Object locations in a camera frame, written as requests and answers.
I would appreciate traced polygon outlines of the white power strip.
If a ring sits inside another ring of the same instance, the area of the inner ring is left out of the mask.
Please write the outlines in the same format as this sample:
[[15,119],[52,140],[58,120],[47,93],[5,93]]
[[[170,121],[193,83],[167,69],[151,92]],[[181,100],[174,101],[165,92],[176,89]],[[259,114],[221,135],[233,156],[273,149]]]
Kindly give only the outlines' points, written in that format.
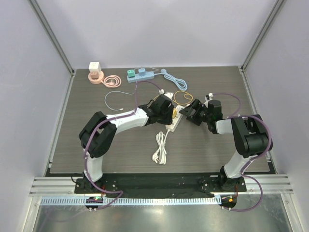
[[160,131],[157,135],[156,135],[156,142],[158,145],[158,149],[153,153],[152,155],[152,160],[159,164],[159,165],[165,165],[167,162],[167,151],[166,151],[166,141],[167,141],[167,137],[170,133],[174,132],[180,122],[180,120],[182,119],[182,114],[180,113],[180,111],[184,108],[184,106],[177,106],[176,109],[178,111],[178,117],[176,119],[176,122],[173,125],[166,125],[166,132],[162,132]]

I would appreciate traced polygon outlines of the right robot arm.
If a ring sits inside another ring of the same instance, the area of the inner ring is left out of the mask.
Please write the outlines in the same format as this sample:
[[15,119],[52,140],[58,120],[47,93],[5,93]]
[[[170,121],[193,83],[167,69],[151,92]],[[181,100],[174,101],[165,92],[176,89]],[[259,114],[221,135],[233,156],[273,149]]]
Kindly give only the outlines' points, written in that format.
[[272,139],[260,115],[223,118],[221,102],[209,99],[205,103],[194,100],[180,110],[180,114],[195,125],[206,123],[213,134],[232,134],[235,153],[222,166],[217,177],[199,180],[204,193],[245,191],[244,171],[250,164],[272,148]]

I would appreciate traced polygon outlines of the green plug adapter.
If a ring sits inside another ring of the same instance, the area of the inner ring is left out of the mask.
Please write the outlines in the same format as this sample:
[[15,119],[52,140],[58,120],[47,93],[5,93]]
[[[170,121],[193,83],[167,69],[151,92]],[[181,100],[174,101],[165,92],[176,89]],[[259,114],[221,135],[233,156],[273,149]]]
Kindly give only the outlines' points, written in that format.
[[128,70],[127,71],[127,77],[128,78],[134,78],[135,77],[135,71],[134,70]]

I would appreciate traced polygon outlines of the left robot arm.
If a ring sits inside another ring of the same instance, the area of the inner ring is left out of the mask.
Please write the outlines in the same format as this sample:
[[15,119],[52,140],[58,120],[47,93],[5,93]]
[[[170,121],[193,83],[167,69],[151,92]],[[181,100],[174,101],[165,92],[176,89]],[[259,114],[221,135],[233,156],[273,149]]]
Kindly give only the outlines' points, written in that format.
[[84,149],[85,187],[92,193],[102,189],[102,162],[115,135],[136,127],[151,124],[170,125],[173,115],[173,93],[160,94],[156,100],[137,106],[134,110],[116,115],[96,112],[79,133]]

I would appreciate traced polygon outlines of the yellow charger with cable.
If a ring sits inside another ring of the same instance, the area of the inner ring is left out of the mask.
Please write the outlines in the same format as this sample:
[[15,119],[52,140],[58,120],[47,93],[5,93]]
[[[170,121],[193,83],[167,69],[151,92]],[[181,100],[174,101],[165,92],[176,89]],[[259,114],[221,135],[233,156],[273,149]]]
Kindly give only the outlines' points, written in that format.
[[188,104],[190,104],[193,101],[193,95],[191,95],[190,93],[183,91],[183,90],[178,90],[176,92],[173,93],[173,105],[174,105],[174,109],[173,109],[173,113],[172,113],[172,118],[174,119],[177,115],[177,106],[186,106]]

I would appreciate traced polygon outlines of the white cube adapter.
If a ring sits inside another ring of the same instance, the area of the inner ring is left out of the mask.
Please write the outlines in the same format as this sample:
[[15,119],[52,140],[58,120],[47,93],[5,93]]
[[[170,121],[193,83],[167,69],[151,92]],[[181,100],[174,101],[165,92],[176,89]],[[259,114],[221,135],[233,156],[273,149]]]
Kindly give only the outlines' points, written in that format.
[[95,75],[95,74],[99,75],[100,72],[101,72],[100,63],[98,61],[97,62],[90,62],[88,69],[89,69],[89,72],[90,72],[91,75]]

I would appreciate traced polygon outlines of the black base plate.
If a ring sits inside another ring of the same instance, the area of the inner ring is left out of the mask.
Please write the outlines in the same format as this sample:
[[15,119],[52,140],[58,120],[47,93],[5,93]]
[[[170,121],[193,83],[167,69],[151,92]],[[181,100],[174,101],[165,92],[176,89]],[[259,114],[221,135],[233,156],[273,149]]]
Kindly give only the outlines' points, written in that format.
[[229,179],[220,173],[105,173],[97,181],[90,181],[87,175],[75,182],[75,193],[116,193],[123,191],[127,197],[150,194],[171,195],[176,192],[215,193],[246,192],[243,177]]

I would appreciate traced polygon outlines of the pink round socket base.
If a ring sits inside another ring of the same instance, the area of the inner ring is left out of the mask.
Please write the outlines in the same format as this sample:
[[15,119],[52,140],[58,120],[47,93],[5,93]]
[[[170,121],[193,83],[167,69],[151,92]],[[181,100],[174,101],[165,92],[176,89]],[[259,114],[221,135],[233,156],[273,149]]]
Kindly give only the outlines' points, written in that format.
[[117,75],[105,76],[104,72],[90,72],[88,74],[88,80],[94,85],[103,84],[108,88],[117,88],[122,84],[122,79]]

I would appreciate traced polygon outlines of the aluminium frame rail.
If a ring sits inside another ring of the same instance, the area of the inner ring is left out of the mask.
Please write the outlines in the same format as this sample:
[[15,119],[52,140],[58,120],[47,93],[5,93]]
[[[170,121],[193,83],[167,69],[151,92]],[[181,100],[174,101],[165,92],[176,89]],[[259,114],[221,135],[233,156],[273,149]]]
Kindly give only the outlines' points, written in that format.
[[[239,195],[259,194],[293,194],[292,185],[285,174],[257,174],[255,180],[245,178],[246,192]],[[71,196],[75,183],[70,177],[36,177],[30,188],[29,196]]]

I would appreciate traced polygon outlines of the blue power strip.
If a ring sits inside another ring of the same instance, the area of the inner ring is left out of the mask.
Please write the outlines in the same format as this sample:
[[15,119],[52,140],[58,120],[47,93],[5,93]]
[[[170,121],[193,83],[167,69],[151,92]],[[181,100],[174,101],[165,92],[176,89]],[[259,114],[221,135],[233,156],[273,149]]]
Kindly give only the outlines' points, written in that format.
[[169,74],[166,69],[161,69],[160,72],[154,74],[154,78],[161,75],[166,80],[173,82],[178,88],[178,90],[187,91],[188,89],[188,85],[183,79],[174,77],[173,75]]

